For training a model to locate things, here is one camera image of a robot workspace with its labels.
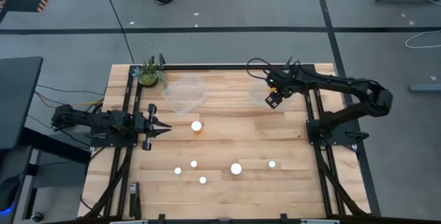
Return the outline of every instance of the wooden table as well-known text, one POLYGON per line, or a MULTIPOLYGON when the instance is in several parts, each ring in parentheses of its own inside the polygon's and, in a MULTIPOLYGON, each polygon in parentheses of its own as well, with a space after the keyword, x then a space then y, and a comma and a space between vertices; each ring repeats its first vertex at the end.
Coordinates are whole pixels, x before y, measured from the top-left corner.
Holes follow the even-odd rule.
MULTIPOLYGON (((122 109, 129 67, 112 66, 103 111, 122 109)), ((315 67, 319 73, 334 74, 330 63, 315 67)), ((166 219, 280 218, 280 213, 287 213, 288 218, 325 217, 314 149, 305 125, 304 97, 293 96, 294 103, 286 111, 270 110, 249 100, 255 79, 245 70, 174 70, 165 75, 173 84, 190 72, 207 84, 209 96, 185 116, 174 113, 162 97, 161 86, 142 90, 140 111, 147 116, 148 104, 154 103, 159 120, 173 126, 171 132, 152 141, 152 151, 141 149, 144 135, 133 151, 128 182, 141 185, 142 218, 157 219, 159 214, 166 214, 166 219), (203 124, 201 134, 192 132, 192 121, 203 124), (190 166, 193 160, 198 161, 196 168, 190 166), (267 168, 270 160, 276 162, 273 169, 267 168), (242 165, 241 174, 229 171, 232 163, 242 165), (181 175, 175 175, 175 167, 182 168, 181 175), (205 185, 198 181, 201 176, 207 178, 205 185)), ((261 70, 253 73, 262 74, 261 70)), ((130 111, 136 84, 132 86, 130 111)), ((320 92, 325 110, 343 107, 340 93, 320 92)), ((88 205, 95 204, 108 185, 113 154, 114 148, 108 147, 90 163, 83 191, 88 205)), ((334 146, 334 156, 342 186, 369 212, 356 154, 334 146)), ((329 182, 328 187, 333 212, 337 213, 329 182)), ((113 214, 118 196, 117 189, 113 214)), ((128 218, 129 194, 126 196, 124 218, 128 218)), ((79 216, 86 212, 81 205, 79 216)))

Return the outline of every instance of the black desk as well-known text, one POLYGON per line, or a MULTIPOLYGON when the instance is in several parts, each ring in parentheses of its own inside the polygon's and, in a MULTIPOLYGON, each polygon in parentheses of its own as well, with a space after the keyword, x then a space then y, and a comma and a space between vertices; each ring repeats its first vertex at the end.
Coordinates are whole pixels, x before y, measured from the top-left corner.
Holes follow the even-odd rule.
MULTIPOLYGON (((32 148, 88 164, 90 153, 24 127, 40 74, 41 57, 0 59, 0 183, 20 175, 20 189, 26 175, 35 176, 38 167, 29 164, 32 148)), ((25 213, 30 218, 35 192, 28 193, 25 213)), ((11 208, 0 212, 0 223, 14 220, 20 194, 11 208)))

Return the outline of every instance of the white cable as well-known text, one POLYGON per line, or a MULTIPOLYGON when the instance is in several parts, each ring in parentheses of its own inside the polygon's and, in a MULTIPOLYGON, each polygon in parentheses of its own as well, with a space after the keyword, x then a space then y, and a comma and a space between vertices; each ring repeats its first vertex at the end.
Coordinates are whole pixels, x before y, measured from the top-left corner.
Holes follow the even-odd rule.
MULTIPOLYGON (((430 2, 432 2, 432 3, 434 3, 434 4, 437 4, 437 5, 441 6, 441 3, 437 3, 437 2, 435 2, 434 0, 428 0, 428 1, 430 1, 430 2)), ((406 48, 441 48, 441 45, 421 45, 421 46, 412 46, 412 45, 408 45, 408 42, 411 41, 411 40, 413 40, 413 39, 416 38, 416 37, 420 37, 420 36, 422 36, 422 35, 424 35, 424 34, 433 34, 433 33, 437 33, 437 32, 441 32, 441 30, 429 31, 429 32, 423 32, 423 33, 421 33, 421 34, 417 34, 417 35, 415 35, 415 36, 409 38, 409 39, 406 41, 406 43, 405 43, 406 48)))

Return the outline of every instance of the transparent plastic container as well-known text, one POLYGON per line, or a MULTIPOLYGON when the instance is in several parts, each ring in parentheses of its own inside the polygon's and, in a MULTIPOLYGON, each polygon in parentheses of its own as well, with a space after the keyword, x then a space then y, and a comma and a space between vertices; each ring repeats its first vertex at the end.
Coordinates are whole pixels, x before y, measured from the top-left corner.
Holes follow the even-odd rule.
MULTIPOLYGON (((265 102, 265 99, 271 93, 271 88, 264 81, 255 81, 253 86, 249 89, 249 100, 252 103, 259 105, 260 107, 270 108, 268 103, 265 102)), ((283 111, 287 110, 292 106, 296 94, 289 97, 288 99, 283 99, 282 103, 277 106, 274 110, 283 111)))
POLYGON ((208 97, 208 87, 198 76, 179 79, 163 91, 163 97, 179 116, 184 116, 208 97))

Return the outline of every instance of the concrete floor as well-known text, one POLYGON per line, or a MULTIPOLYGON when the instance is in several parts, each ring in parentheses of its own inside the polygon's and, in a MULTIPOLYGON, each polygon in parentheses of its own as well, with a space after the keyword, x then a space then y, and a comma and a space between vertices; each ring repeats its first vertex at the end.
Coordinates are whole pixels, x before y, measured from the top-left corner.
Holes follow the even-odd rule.
MULTIPOLYGON (((433 3, 326 1, 334 27, 441 26, 441 6, 433 3)), ((166 6, 152 0, 113 2, 125 28, 325 26, 318 0, 175 0, 166 6)), ((118 27, 108 0, 50 0, 43 13, 8 12, 0 23, 0 29, 118 27)), ((437 128, 441 96, 407 90, 410 83, 432 82, 431 76, 441 80, 441 48, 406 48, 404 42, 415 34, 338 33, 336 37, 347 75, 375 79, 395 97, 389 116, 360 119, 362 131, 371 135, 365 145, 382 215, 441 220, 441 131, 437 128)), ((326 33, 128 34, 127 40, 137 63, 159 52, 168 63, 233 63, 251 57, 283 62, 288 56, 303 63, 334 62, 326 33)), ((441 34, 415 43, 439 44, 441 34)), ((110 66, 130 63, 122 34, 0 35, 0 51, 0 59, 42 56, 39 83, 72 90, 102 92, 110 66)), ((91 94, 39 91, 66 103, 99 100, 91 94)), ((52 113, 38 99, 32 102, 33 117, 49 124, 52 113)), ((52 134, 32 119, 26 126, 52 134)), ((83 172, 84 167, 69 170, 83 172)), ((81 184, 79 180, 39 193, 34 210, 45 214, 44 223, 76 217, 81 184)))

